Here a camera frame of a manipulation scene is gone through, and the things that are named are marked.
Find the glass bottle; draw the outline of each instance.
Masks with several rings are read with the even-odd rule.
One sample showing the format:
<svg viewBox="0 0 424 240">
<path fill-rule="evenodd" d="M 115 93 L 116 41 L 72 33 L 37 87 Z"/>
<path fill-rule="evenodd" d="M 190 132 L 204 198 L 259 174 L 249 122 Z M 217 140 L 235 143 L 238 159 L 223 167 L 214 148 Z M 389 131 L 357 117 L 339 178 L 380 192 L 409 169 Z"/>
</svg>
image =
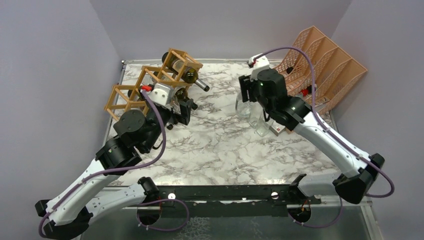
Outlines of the glass bottle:
<svg viewBox="0 0 424 240">
<path fill-rule="evenodd" d="M 264 137 L 265 135 L 267 135 L 271 131 L 270 126 L 271 126 L 271 124 L 273 124 L 273 122 L 274 122 L 274 119 L 270 119 L 269 121 L 265 121 L 264 114 L 262 113 L 262 116 L 259 117 L 259 120 L 257 121 L 256 133 L 259 136 Z"/>
<path fill-rule="evenodd" d="M 249 119 L 247 122 L 249 125 L 256 129 L 258 126 L 259 118 L 263 115 L 263 109 L 262 106 L 259 104 L 259 102 L 254 102 L 250 109 Z"/>
<path fill-rule="evenodd" d="M 243 102 L 242 93 L 238 92 L 235 100 L 235 112 L 240 118 L 248 118 L 251 113 L 252 103 Z"/>
<path fill-rule="evenodd" d="M 189 98 L 189 93 L 187 92 L 186 88 L 182 87 L 180 89 L 178 89 L 174 96 L 176 97 L 176 99 L 178 101 L 183 101 L 183 102 L 187 102 L 188 100 L 190 100 Z M 193 103 L 193 105 L 191 106 L 191 109 L 196 110 L 198 109 L 198 105 L 196 103 Z"/>
</svg>

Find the marble tabletop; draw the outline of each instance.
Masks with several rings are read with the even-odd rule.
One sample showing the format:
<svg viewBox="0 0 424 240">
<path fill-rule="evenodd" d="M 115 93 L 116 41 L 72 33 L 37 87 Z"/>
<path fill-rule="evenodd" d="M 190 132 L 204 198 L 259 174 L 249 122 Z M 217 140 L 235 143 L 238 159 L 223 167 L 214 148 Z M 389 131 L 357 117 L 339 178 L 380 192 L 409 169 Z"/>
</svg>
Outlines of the marble tabletop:
<svg viewBox="0 0 424 240">
<path fill-rule="evenodd" d="M 134 85 L 141 67 L 128 64 L 122 84 Z M 204 92 L 196 85 L 189 89 L 189 97 L 199 106 L 191 112 L 189 125 L 178 124 L 166 131 L 166 150 L 158 162 L 128 171 L 111 186 L 128 186 L 141 177 L 151 177 L 156 185 L 288 184 L 301 173 L 336 172 L 333 162 L 302 136 L 283 132 L 261 137 L 246 119 L 236 115 L 238 77 L 250 72 L 246 64 L 237 62 L 204 63 L 199 78 L 210 86 L 210 91 Z M 115 113 L 120 116 L 123 111 Z M 332 124 L 329 114 L 322 117 Z M 108 139 L 114 135 L 111 127 Z M 141 155 L 142 163 L 158 153 L 152 150 Z"/>
</svg>

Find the gray wall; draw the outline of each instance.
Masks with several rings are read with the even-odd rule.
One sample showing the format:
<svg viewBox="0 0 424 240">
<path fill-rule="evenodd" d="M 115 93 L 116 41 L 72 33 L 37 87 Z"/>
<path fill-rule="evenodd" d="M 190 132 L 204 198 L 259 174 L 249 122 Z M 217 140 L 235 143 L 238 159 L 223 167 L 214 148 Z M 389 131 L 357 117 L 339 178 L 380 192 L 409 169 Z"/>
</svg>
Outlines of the gray wall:
<svg viewBox="0 0 424 240">
<path fill-rule="evenodd" d="M 381 153 L 396 189 L 375 199 L 387 240 L 424 235 L 424 1 L 353 0 L 332 39 L 368 67 L 368 74 L 335 109 L 347 139 Z M 380 177 L 372 193 L 385 193 Z"/>
<path fill-rule="evenodd" d="M 0 5 L 0 239 L 39 239 L 34 204 L 101 146 L 121 63 L 88 0 Z"/>
<path fill-rule="evenodd" d="M 90 0 L 119 56 L 248 58 L 316 25 L 331 36 L 351 0 Z M 283 57 L 278 52 L 270 57 Z"/>
</svg>

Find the table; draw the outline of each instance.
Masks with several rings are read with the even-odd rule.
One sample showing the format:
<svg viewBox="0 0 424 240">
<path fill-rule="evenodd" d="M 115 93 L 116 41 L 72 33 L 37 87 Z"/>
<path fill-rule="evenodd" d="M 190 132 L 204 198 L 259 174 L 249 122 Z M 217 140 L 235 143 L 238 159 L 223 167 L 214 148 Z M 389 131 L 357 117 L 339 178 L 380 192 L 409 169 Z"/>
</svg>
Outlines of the table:
<svg viewBox="0 0 424 240">
<path fill-rule="evenodd" d="M 143 65 L 159 66 L 151 62 Z M 142 64 L 124 66 L 122 84 L 134 84 Z M 245 119 L 236 115 L 237 77 L 249 73 L 243 62 L 205 63 L 200 78 L 211 86 L 211 90 L 203 92 L 196 86 L 190 88 L 189 95 L 199 108 L 192 113 L 189 126 L 176 125 L 167 131 L 167 150 L 159 162 L 128 172 L 102 190 L 99 196 L 118 191 L 143 176 L 152 177 L 157 185 L 261 185 L 288 184 L 300 173 L 335 172 L 336 166 L 303 137 L 295 133 L 283 133 L 278 137 L 269 133 L 260 137 Z M 331 113 L 322 117 L 337 129 Z M 114 134 L 113 128 L 108 128 L 105 140 Z M 156 154 L 153 151 L 146 155 L 143 162 Z M 324 196 L 321 200 L 322 204 L 313 205 L 308 224 L 322 225 L 337 215 L 338 197 Z M 182 230 L 172 233 L 138 227 L 137 208 L 126 207 L 95 222 L 78 239 L 383 239 L 370 198 L 365 197 L 357 205 L 347 202 L 343 205 L 340 220 L 322 229 L 298 226 L 288 217 L 195 217 Z M 160 218 L 155 227 L 171 228 L 181 221 Z"/>
<path fill-rule="evenodd" d="M 122 84 L 135 84 L 142 65 L 160 66 L 150 62 L 127 64 Z M 157 163 L 128 171 L 111 185 L 128 186 L 142 176 L 151 177 L 157 185 L 286 184 L 301 173 L 336 172 L 333 162 L 300 135 L 284 132 L 275 136 L 270 132 L 260 137 L 246 119 L 236 115 L 238 77 L 250 72 L 245 62 L 204 63 L 199 78 L 209 84 L 210 91 L 196 85 L 189 89 L 189 97 L 199 105 L 189 125 L 178 124 L 166 131 L 166 151 Z M 117 102 L 126 103 L 121 98 Z M 333 124 L 329 113 L 322 117 Z M 107 139 L 116 134 L 113 127 L 109 129 Z M 150 161 L 158 152 L 142 156 L 142 162 Z"/>
</svg>

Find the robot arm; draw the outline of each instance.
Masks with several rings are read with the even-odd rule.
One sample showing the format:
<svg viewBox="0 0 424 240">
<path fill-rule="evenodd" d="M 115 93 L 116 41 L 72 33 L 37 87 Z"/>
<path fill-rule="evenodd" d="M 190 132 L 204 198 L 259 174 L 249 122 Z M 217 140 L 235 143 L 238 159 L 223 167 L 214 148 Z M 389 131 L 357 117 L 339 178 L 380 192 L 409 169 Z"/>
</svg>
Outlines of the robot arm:
<svg viewBox="0 0 424 240">
<path fill-rule="evenodd" d="M 189 123 L 192 99 L 179 101 L 179 109 L 175 109 L 171 106 L 175 92 L 172 87 L 158 83 L 151 92 L 149 98 L 164 124 Z M 136 149 L 141 154 L 149 153 L 162 133 L 152 108 L 146 116 L 139 110 L 125 112 L 113 128 L 117 136 L 105 143 L 88 168 L 65 191 L 35 204 L 38 215 L 48 220 L 43 227 L 47 238 L 73 239 L 110 212 L 156 200 L 159 190 L 150 177 L 142 177 L 138 183 L 123 190 L 97 196 L 104 187 L 127 172 L 119 169 L 133 167 L 142 161 Z"/>
<path fill-rule="evenodd" d="M 265 56 L 258 59 L 255 57 L 248 61 L 252 67 L 251 75 L 239 77 L 243 101 L 259 102 L 264 114 L 268 114 L 268 120 L 272 118 L 306 138 L 341 170 L 341 175 L 336 179 L 334 174 L 299 176 L 292 183 L 296 194 L 305 197 L 337 194 L 350 203 L 358 204 L 378 175 L 375 169 L 360 158 L 379 169 L 384 164 L 384 158 L 378 153 L 369 155 L 334 131 L 321 117 L 315 117 L 308 103 L 300 97 L 288 95 L 284 76 L 270 68 L 268 59 Z M 353 155 L 346 147 L 354 149 L 358 155 Z"/>
</svg>

